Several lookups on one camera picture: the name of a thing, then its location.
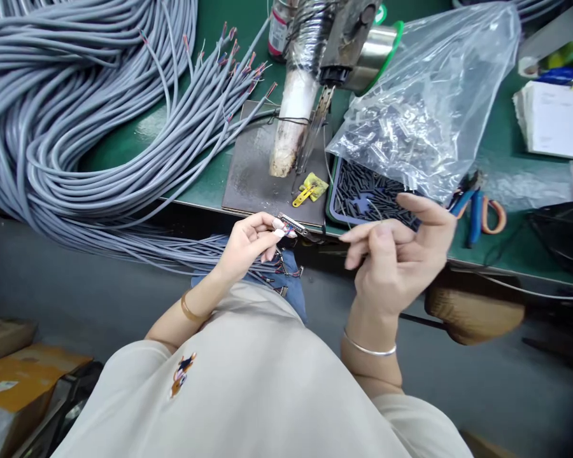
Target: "white shirt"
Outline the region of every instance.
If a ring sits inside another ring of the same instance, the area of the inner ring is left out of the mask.
[[[174,355],[148,340],[115,353],[53,458],[184,456],[471,453],[432,405],[403,394],[371,401],[284,299],[239,283]]]

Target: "hand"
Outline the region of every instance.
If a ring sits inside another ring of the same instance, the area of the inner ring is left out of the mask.
[[[238,221],[216,270],[231,283],[240,281],[259,255],[261,262],[274,258],[276,244],[285,236],[284,228],[282,221],[265,212]]]
[[[398,315],[446,264],[456,218],[430,199],[401,193],[397,203],[421,221],[418,233],[396,219],[360,225],[340,237],[349,242],[346,268],[357,272],[357,299],[364,307]]]

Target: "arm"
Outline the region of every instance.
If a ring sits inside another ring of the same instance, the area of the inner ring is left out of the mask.
[[[346,333],[350,340],[371,351],[395,346],[399,314],[433,281],[446,263],[456,219],[435,202],[400,194],[398,203],[421,221],[418,233],[389,219],[358,226],[341,240],[351,244],[346,268],[361,264]],[[372,356],[342,339],[342,361],[365,393],[403,393],[397,353]]]
[[[145,340],[160,342],[174,353],[198,331],[229,289],[245,277],[259,255],[262,262],[274,257],[276,244],[285,235],[284,227],[282,221],[265,212],[238,221],[216,267],[185,295],[187,309],[198,319],[185,315],[179,299],[157,320]]]

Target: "bracelet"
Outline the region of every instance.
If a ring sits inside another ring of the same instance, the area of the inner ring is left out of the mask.
[[[395,352],[397,351],[397,344],[395,344],[395,346],[392,347],[387,352],[374,352],[371,350],[367,350],[367,349],[361,347],[360,345],[357,345],[355,342],[352,341],[352,339],[350,337],[348,337],[348,334],[346,334],[346,328],[344,328],[344,337],[346,337],[346,340],[349,341],[350,345],[352,345],[354,348],[356,348],[359,351],[362,351],[363,353],[370,354],[372,356],[391,356],[392,354],[395,354]]]
[[[183,296],[180,298],[180,308],[183,309],[183,313],[185,314],[185,316],[189,320],[195,321],[196,323],[203,323],[208,318],[210,318],[211,314],[207,315],[205,317],[201,317],[201,316],[195,315],[191,310],[189,310],[189,308],[187,307],[187,303],[185,302],[185,297],[187,296],[188,292],[189,291],[187,291],[185,294],[183,294]]]

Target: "concrete floor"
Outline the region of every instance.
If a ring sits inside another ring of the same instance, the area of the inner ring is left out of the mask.
[[[355,294],[351,278],[337,273],[340,262],[327,257],[302,276],[309,327],[335,352]],[[188,277],[62,249],[0,218],[0,316],[34,319],[48,344],[105,361],[143,338],[188,285]],[[408,312],[425,316],[421,301]],[[524,346],[531,332],[524,325],[464,347],[441,330],[400,320],[404,389],[521,458],[568,456],[573,371]]]

